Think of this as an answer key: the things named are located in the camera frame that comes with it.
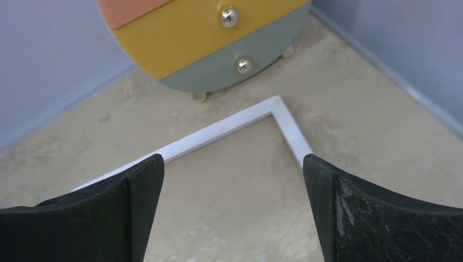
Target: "drawer knob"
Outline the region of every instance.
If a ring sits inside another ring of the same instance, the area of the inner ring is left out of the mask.
[[[248,74],[251,70],[252,63],[249,58],[242,56],[236,60],[236,71],[238,71],[238,73],[245,75]]]
[[[220,19],[224,27],[232,28],[238,23],[240,16],[236,8],[229,6],[222,9]]]

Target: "drawer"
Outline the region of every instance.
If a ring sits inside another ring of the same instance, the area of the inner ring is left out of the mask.
[[[212,92],[242,82],[281,56],[301,31],[309,9],[310,4],[303,5],[159,81],[191,93]],[[246,74],[236,68],[236,60],[242,56],[252,63]]]
[[[162,79],[307,2],[170,0],[111,31],[141,69],[155,79]],[[226,28],[219,14],[230,5],[238,11],[239,22],[233,28]]]
[[[97,0],[110,29],[117,29],[170,0]]]

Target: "floor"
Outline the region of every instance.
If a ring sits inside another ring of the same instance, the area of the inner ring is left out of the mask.
[[[296,54],[204,104],[134,72],[0,153],[0,208],[35,205],[274,95],[314,152],[396,192],[463,207],[463,142],[310,17]],[[323,261],[273,119],[166,166],[145,261]]]

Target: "white frame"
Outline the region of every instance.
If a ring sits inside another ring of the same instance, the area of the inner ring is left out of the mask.
[[[89,186],[110,176],[119,174],[120,172],[130,168],[131,166],[145,160],[154,154],[160,154],[164,158],[165,164],[167,164],[180,157],[183,157],[188,153],[191,153],[221,138],[224,138],[229,134],[233,134],[240,129],[259,122],[268,116],[273,116],[275,118],[278,126],[281,129],[281,132],[284,135],[284,138],[288,142],[289,147],[293,151],[294,156],[296,156],[296,159],[302,168],[304,157],[313,151],[281,97],[274,96],[263,102],[260,102],[259,104],[256,104],[250,108],[220,120],[206,128],[203,128],[200,131],[175,141],[172,144],[166,145],[154,152],[140,157],[139,159],[121,166],[120,168],[117,168],[107,173],[106,175],[74,188],[73,191]]]

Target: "wall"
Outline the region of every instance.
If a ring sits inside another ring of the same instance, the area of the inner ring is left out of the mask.
[[[463,1],[314,0],[332,22],[411,83],[463,134]]]
[[[0,150],[133,66],[95,0],[6,0],[0,25]]]

